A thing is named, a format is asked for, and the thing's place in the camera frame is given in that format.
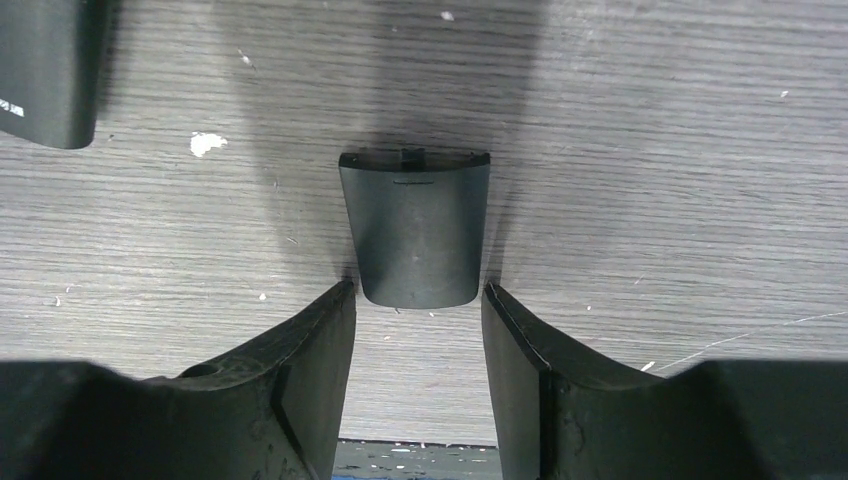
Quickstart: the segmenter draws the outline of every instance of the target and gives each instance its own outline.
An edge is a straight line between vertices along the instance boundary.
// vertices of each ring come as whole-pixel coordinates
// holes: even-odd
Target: black plastic component
[[[419,309],[474,300],[489,154],[347,153],[339,170],[369,300]]]
[[[50,147],[91,143],[111,3],[0,2],[0,130]]]
[[[493,285],[483,345],[504,480],[848,478],[848,363],[708,361],[662,379]]]
[[[353,353],[341,282],[177,378],[83,362],[0,363],[0,476],[329,480]]]

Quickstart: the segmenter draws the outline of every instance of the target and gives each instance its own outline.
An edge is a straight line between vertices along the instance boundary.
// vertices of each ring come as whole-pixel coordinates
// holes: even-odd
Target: gray wood grain table
[[[355,266],[338,154],[401,145],[492,153],[485,275],[613,358],[848,356],[844,2],[137,0],[114,37],[91,147],[0,136],[2,358],[262,332]],[[360,298],[342,435],[493,444],[479,310]]]

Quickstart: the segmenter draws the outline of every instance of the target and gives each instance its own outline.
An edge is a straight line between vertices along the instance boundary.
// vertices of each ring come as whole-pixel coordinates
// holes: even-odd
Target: curved edge
[[[353,282],[340,281],[293,317],[232,350],[193,365],[175,378],[157,377],[145,382],[185,390],[218,390],[242,385],[279,368],[308,349],[344,304],[354,300],[354,295]],[[198,371],[207,374],[196,375]]]
[[[484,302],[539,371],[557,373],[569,383],[593,389],[641,387],[662,380],[598,353],[545,323],[499,285],[486,285]]]

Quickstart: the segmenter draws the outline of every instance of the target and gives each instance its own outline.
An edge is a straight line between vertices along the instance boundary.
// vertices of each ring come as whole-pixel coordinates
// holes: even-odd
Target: white paint speck
[[[227,139],[214,133],[192,132],[191,153],[200,158],[213,148],[222,148],[227,144]]]
[[[248,67],[255,69],[256,67],[253,66],[253,61],[250,60],[250,57],[245,55],[244,52],[241,51],[240,48],[238,50],[239,50],[239,55],[241,55],[241,61],[244,62],[244,64],[247,65]]]

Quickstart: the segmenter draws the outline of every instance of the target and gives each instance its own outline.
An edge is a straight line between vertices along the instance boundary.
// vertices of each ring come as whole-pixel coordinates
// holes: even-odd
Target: dark gray plastic part
[[[339,171],[368,300],[413,309],[474,300],[489,154],[343,154]]]
[[[0,1],[0,130],[56,148],[91,143],[111,4]]]

